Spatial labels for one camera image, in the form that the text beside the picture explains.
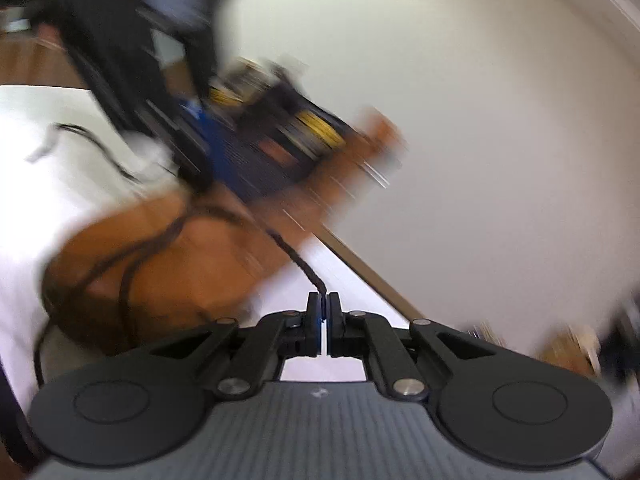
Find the tan leather boot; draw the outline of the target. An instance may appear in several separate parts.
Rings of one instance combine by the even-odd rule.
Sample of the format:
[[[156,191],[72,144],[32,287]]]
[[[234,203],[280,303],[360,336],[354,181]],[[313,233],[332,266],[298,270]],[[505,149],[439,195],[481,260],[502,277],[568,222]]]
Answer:
[[[232,128],[261,132],[265,137],[259,149],[278,169],[291,166],[293,157],[284,144],[296,134],[334,154],[303,183],[249,203],[218,182],[203,193],[180,186],[75,233],[44,269],[41,298],[60,300],[99,260],[163,231],[188,203],[221,206],[245,221],[232,226],[192,219],[167,249],[139,269],[129,295],[136,344],[126,343],[116,313],[128,262],[116,264],[62,310],[55,326],[81,346],[114,356],[215,318],[238,318],[255,290],[292,262],[329,216],[352,200],[352,186],[373,174],[378,161],[401,144],[396,127],[377,110],[369,112],[363,130],[355,130],[303,96],[284,68],[266,70],[245,60],[213,83],[206,112]]]

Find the dark brown shoelace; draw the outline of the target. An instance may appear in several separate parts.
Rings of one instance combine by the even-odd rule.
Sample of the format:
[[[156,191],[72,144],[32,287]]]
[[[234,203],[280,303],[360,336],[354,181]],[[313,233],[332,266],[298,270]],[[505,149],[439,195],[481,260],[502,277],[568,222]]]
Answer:
[[[326,162],[334,154],[334,151],[330,148],[322,148],[322,150],[313,148],[310,145],[310,137],[302,134],[296,134],[292,140],[286,141],[284,148],[293,157],[291,166],[284,169],[278,169],[273,162],[268,162],[267,157],[262,155],[262,160],[265,163],[265,196],[282,191],[289,185],[303,183],[303,180],[308,179],[312,172],[320,167],[322,162]],[[48,297],[42,298],[47,307],[49,319],[44,324],[35,343],[34,370],[38,385],[42,386],[44,384],[41,364],[43,341],[46,340],[52,328],[58,326],[62,318],[62,310],[75,304],[80,296],[87,291],[89,285],[111,270],[111,268],[114,268],[116,264],[123,261],[127,261],[128,264],[124,270],[124,277],[118,285],[116,313],[122,326],[126,343],[136,344],[138,342],[137,334],[134,331],[129,315],[129,295],[134,277],[146,262],[167,249],[178,238],[186,226],[186,222],[198,217],[221,220],[232,226],[244,226],[245,224],[245,221],[240,216],[221,206],[188,203],[186,209],[178,215],[177,219],[172,220],[163,231],[143,240],[136,240],[99,260],[90,269],[89,273],[77,285],[73,286],[69,292],[66,292],[60,300],[53,301]]]

